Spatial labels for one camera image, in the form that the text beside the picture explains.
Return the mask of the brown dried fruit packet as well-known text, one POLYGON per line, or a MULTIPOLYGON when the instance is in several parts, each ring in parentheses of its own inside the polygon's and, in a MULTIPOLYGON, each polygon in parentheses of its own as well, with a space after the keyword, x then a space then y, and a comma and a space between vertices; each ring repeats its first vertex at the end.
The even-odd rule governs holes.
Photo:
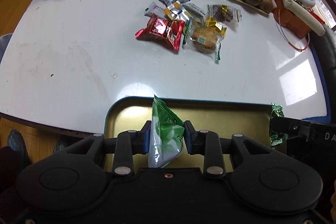
POLYGON ((239 9, 227 5, 207 5, 208 15, 218 22, 241 22, 239 9))

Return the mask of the silver yellow snack packet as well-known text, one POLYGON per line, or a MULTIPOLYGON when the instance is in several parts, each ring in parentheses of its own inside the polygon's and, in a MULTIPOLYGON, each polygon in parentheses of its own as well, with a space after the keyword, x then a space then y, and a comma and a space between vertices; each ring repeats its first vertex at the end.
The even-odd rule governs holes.
POLYGON ((171 20, 183 20, 186 23, 193 18, 179 1, 176 1, 166 7, 164 9, 164 13, 171 20))

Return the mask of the white sesame crisp packet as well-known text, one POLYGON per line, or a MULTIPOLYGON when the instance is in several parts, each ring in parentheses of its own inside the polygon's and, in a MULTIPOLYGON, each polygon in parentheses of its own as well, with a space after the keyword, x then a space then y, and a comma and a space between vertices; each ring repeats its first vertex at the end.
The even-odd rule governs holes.
POLYGON ((200 21, 203 21, 206 17, 206 12, 195 5, 194 3, 184 3, 182 5, 194 18, 198 18, 200 21))

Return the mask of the right end kiwi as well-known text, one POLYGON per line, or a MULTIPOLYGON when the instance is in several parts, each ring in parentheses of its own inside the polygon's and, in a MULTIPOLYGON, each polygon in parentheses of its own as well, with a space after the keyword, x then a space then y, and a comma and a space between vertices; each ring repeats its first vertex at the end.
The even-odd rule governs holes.
POLYGON ((266 13, 270 13, 273 10, 272 0, 262 0, 259 8, 266 13))

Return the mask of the white hawthorn bar packet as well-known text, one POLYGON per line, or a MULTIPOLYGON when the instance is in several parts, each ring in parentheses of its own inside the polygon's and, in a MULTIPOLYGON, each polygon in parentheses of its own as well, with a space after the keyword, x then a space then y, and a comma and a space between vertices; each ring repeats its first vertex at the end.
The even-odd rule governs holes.
POLYGON ((166 18, 164 8, 157 5, 155 2, 152 2, 144 11, 145 16, 151 17, 153 14, 161 18, 166 18))

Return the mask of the gold foil candy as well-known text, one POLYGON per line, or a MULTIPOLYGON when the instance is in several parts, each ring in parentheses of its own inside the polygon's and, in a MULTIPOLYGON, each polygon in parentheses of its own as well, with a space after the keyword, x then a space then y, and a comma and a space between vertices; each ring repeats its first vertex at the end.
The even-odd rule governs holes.
POLYGON ((213 31, 217 32, 219 35, 224 37, 227 32, 227 28, 221 24, 221 22, 218 22, 215 18, 212 16, 206 17, 206 20, 204 22, 204 25, 213 31))

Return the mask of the cookie in clear wrapper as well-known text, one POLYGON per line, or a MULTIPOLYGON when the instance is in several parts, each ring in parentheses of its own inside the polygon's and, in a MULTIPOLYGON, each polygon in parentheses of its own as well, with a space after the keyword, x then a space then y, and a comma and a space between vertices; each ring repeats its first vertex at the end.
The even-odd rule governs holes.
POLYGON ((190 19, 184 33, 182 47, 184 50, 200 52, 218 63, 221 60, 221 45, 225 37, 190 19))

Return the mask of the green white snack packet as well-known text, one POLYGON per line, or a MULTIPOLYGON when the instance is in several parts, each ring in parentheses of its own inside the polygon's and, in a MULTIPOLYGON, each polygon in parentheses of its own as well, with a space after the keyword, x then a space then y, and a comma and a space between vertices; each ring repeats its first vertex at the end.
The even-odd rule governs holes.
POLYGON ((183 150, 184 121, 165 102, 154 97, 149 137, 148 167, 163 168, 183 150))

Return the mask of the empty gold tray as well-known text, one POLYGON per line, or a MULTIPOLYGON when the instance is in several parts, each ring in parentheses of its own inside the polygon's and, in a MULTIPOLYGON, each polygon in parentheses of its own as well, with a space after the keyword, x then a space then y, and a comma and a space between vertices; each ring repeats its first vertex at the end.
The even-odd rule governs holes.
MULTIPOLYGON (((189 120, 197 131, 216 132, 221 138, 243 134, 263 145, 270 144, 271 105, 252 103, 165 99, 181 120, 189 120)), ((153 98, 126 97, 116 102, 105 119, 104 135, 115 138, 127 130, 140 130, 151 120, 153 98)))

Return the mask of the green foil candy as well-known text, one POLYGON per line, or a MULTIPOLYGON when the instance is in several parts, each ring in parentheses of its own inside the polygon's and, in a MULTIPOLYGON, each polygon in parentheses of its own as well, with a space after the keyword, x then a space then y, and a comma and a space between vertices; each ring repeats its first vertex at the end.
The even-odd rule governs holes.
POLYGON ((270 138, 270 146, 276 147, 282 144, 283 142, 284 134, 281 132, 279 118, 284 118, 285 116, 281 105, 271 103, 271 106, 272 111, 270 114, 270 121, 269 121, 269 138, 270 138))

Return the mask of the red hawthorn snack packet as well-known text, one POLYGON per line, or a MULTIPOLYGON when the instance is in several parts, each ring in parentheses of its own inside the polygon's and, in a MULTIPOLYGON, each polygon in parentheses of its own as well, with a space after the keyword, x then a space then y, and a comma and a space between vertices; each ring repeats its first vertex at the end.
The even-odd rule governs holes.
POLYGON ((138 40, 164 41, 174 51, 179 51, 185 21, 169 20, 152 14, 146 27, 135 33, 138 40))

